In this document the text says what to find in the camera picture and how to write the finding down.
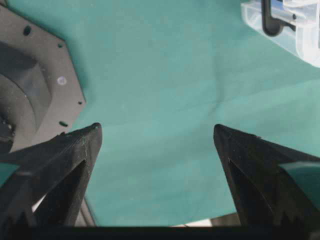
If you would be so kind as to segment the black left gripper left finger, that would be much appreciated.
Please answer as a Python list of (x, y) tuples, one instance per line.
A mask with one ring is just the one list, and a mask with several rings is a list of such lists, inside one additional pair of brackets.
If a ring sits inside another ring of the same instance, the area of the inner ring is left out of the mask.
[(73, 226), (102, 145), (94, 123), (49, 141), (2, 154), (16, 167), (0, 187), (0, 225)]

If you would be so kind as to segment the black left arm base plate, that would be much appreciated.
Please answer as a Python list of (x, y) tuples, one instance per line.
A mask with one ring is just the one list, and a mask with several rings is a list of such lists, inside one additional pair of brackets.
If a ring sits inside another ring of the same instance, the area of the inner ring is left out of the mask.
[(86, 100), (65, 41), (0, 3), (0, 151), (71, 130)]

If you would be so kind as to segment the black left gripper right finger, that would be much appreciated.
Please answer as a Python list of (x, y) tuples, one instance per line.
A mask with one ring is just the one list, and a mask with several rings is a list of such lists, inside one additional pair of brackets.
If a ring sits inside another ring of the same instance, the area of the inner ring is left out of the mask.
[(222, 124), (213, 129), (233, 202), (243, 226), (280, 225), (285, 219), (319, 227), (320, 211), (282, 164), (318, 164), (319, 157)]

